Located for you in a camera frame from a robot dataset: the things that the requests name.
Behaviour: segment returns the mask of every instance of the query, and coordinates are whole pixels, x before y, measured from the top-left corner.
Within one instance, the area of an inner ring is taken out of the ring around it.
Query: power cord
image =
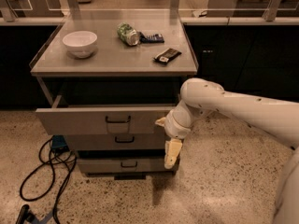
[[[53,210],[52,210],[52,214],[53,214],[53,218],[55,220],[55,222],[57,224],[60,224],[60,221],[59,221],[59,218],[58,218],[58,202],[59,202],[59,199],[61,197],[61,195],[63,194],[67,184],[68,184],[68,181],[69,181],[69,178],[72,174],[72,172],[74,171],[75,169],[75,166],[76,166],[76,162],[77,162],[77,158],[76,156],[74,155],[73,152],[69,152],[69,155],[68,157],[66,157],[66,159],[62,159],[61,156],[63,153],[59,153],[59,152],[56,152],[55,149],[52,149],[51,148],[51,144],[52,144],[52,138],[49,139],[48,141],[46,141],[43,146],[41,147],[41,149],[39,149],[39,153],[38,153],[38,158],[41,162],[41,164],[39,166],[37,166],[34,171],[32,171],[21,183],[21,186],[20,186],[20,196],[23,200],[25,200],[26,202],[34,202],[34,201],[37,201],[41,198],[43,198],[44,196],[46,196],[50,190],[53,188],[54,186],[54,183],[55,183],[55,180],[56,180],[56,173],[55,173],[55,168],[54,168],[54,165],[59,165],[59,164],[62,164],[66,169],[67,169],[67,176],[65,177],[64,179],[64,182],[63,184],[60,186],[59,188],[59,191],[57,193],[57,196],[56,196],[56,199],[55,199],[55,204],[53,206]],[[49,151],[49,154],[48,154],[48,160],[47,161],[44,161],[41,157],[41,154],[42,154],[42,151],[44,150],[45,146],[46,145],[49,145],[50,146],[50,151]],[[24,197],[23,195],[23,188],[24,188],[24,185],[26,184],[26,182],[34,175],[36,174],[36,172],[44,167],[44,166],[49,166],[51,171],[52,171],[52,180],[51,180],[51,183],[50,183],[50,186],[49,188],[41,195],[35,197],[35,198],[26,198]]]

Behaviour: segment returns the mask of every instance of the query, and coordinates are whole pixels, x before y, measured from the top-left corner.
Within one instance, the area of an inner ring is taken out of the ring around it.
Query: drawer
[[[65,135],[64,139],[71,150],[125,150],[164,148],[168,137],[163,127],[155,127],[154,133]]]
[[[140,172],[167,172],[176,171],[178,163],[172,169],[164,168],[164,157],[143,159],[103,159],[82,160],[78,159],[78,168],[85,174],[116,174],[116,173],[140,173]]]
[[[36,114],[49,135],[154,133],[155,120],[171,105],[40,108]]]

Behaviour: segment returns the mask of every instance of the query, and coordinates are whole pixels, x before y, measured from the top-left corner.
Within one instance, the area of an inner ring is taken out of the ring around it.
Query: speckled floor
[[[0,223],[15,223],[27,203],[23,179],[39,165],[38,151],[50,137],[34,111],[0,111]],[[175,176],[115,181],[88,178],[76,168],[59,203],[61,223],[271,223],[278,177],[292,152],[219,114],[199,120],[186,138]],[[54,189],[28,203],[41,220],[54,205]],[[28,183],[34,197],[50,184],[49,168]]]

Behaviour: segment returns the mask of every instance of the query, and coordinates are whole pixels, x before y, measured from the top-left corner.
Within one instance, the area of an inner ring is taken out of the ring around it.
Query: can
[[[122,22],[118,27],[118,36],[125,44],[135,46],[139,43],[140,34],[131,25]]]

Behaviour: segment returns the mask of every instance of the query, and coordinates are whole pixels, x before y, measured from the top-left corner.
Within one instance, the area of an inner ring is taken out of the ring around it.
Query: white container
[[[76,31],[64,37],[67,50],[78,58],[87,58],[96,50],[97,35],[89,31]]]

